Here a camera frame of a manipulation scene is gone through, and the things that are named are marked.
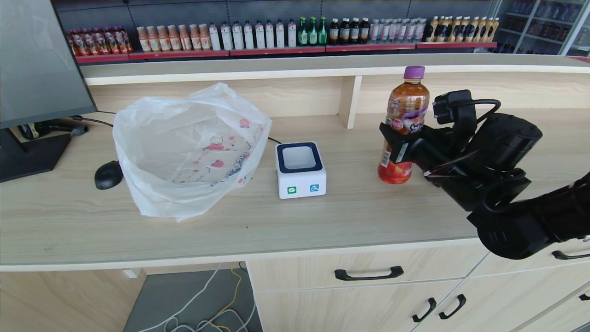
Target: drawer handle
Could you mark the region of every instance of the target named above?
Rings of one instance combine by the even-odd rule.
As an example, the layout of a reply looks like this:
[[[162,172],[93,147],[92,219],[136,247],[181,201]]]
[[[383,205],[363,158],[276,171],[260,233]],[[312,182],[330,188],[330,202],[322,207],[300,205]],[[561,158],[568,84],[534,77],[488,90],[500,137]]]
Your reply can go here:
[[[434,308],[436,308],[437,306],[437,302],[436,300],[431,297],[428,299],[428,303],[430,304],[430,308],[428,309],[428,311],[424,314],[424,316],[422,316],[422,318],[418,318],[418,315],[413,315],[412,319],[414,321],[414,323],[420,323],[421,321],[423,321],[428,315],[430,315],[430,313],[434,310]]]
[[[459,306],[455,310],[453,310],[452,313],[450,313],[449,315],[445,314],[444,312],[438,314],[438,316],[442,320],[447,320],[447,319],[451,318],[454,314],[457,313],[457,311],[459,311],[459,309],[463,308],[465,303],[467,303],[467,299],[465,298],[465,295],[463,295],[463,294],[459,294],[459,296],[457,296],[457,299],[459,300]]]
[[[569,255],[564,254],[561,250],[556,250],[556,251],[552,252],[551,254],[553,255],[553,257],[555,257],[557,259],[561,259],[563,261],[565,261],[567,259],[578,259],[578,258],[590,257],[590,253],[587,253],[586,255],[569,256]]]
[[[344,281],[393,279],[393,278],[399,277],[402,274],[404,274],[404,270],[402,269],[401,266],[392,266],[390,274],[380,275],[380,276],[359,276],[359,277],[356,277],[356,276],[349,276],[348,273],[346,273],[346,270],[342,270],[342,269],[334,270],[334,275],[336,276],[336,279],[344,280]]]

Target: computer mouse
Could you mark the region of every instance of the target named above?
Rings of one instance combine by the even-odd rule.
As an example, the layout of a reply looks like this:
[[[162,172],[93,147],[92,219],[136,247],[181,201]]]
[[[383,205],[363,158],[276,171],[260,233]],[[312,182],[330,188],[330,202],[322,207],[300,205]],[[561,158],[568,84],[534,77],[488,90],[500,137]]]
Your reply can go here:
[[[111,189],[123,179],[123,171],[119,161],[113,160],[99,167],[94,173],[94,184],[97,189]]]

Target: white bottle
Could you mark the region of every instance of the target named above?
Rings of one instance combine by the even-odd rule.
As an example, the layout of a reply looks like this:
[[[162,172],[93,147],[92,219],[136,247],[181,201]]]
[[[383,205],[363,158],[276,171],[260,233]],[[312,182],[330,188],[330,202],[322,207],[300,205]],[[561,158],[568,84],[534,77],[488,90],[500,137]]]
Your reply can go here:
[[[221,51],[221,43],[219,41],[219,32],[217,31],[217,27],[215,24],[209,24],[209,36],[211,37],[211,47],[214,51]],[[201,42],[203,49],[205,49],[205,44]]]
[[[285,26],[281,19],[277,20],[276,25],[276,33],[277,33],[277,48],[284,48],[285,47]]]
[[[232,49],[232,42],[231,42],[231,29],[227,22],[223,22],[221,24],[221,40],[223,41],[223,49],[224,50],[231,50]]]
[[[289,47],[297,46],[297,25],[293,22],[293,19],[290,19],[287,25],[287,40]]]
[[[257,48],[266,48],[264,44],[264,26],[260,22],[260,20],[256,21],[256,25],[254,26],[254,30],[256,31],[256,47]]]
[[[250,21],[248,20],[246,20],[246,24],[244,24],[244,39],[246,41],[246,49],[253,50],[254,36],[252,35],[252,25],[250,25]]]
[[[274,48],[274,25],[269,19],[266,20],[264,30],[266,31],[266,47]]]
[[[234,36],[234,48],[236,50],[243,50],[244,37],[242,35],[242,26],[239,21],[234,22],[234,25],[231,27],[231,33]]]

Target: purple bottle cap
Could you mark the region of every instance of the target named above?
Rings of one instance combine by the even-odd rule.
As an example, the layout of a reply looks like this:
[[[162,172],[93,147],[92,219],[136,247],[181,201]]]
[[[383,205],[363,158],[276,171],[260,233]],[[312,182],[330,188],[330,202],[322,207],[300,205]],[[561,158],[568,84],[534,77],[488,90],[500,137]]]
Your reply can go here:
[[[423,66],[408,66],[404,72],[404,79],[407,80],[416,80],[416,79],[423,79],[424,78],[424,70]]]

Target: white plastic bag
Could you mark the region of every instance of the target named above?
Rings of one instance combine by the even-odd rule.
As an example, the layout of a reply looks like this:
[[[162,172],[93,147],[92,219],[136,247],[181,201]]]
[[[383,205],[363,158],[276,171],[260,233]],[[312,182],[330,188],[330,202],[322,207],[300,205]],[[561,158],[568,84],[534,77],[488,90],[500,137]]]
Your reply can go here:
[[[144,97],[117,113],[113,138],[144,216],[207,212],[254,175],[271,120],[226,84],[186,99]]]

